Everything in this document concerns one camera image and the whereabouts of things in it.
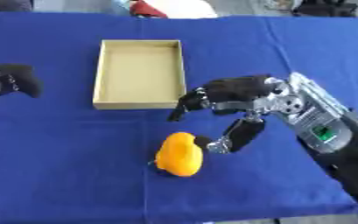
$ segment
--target blue table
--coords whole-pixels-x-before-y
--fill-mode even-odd
[[[358,210],[275,117],[240,152],[206,155],[192,178],[156,172],[147,162],[169,134],[218,137],[237,115],[202,111],[169,123],[169,110],[93,109],[102,39],[180,39],[188,88],[294,70],[358,110],[358,19],[0,13],[0,63],[33,65],[45,83],[40,99],[0,98],[0,223],[179,223]]]

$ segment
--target cardboard box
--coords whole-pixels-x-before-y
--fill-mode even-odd
[[[179,40],[103,40],[97,109],[172,109],[186,93]]]

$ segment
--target floor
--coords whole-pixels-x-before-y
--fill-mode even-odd
[[[36,11],[57,12],[102,12],[110,13],[112,0],[35,0]],[[206,0],[219,16],[229,15],[259,15],[259,16],[288,16],[283,12],[266,10],[263,0]],[[241,220],[219,222],[219,224],[275,224],[274,220]],[[285,218],[281,224],[358,224],[358,214],[323,215],[310,217]]]

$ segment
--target green led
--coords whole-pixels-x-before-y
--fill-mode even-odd
[[[327,141],[333,137],[333,132],[326,126],[319,125],[312,129],[316,137],[322,141]]]

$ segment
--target yellow orange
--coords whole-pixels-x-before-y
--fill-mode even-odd
[[[203,163],[203,152],[194,139],[195,136],[185,132],[168,136],[156,155],[157,168],[180,177],[190,177],[198,172]]]

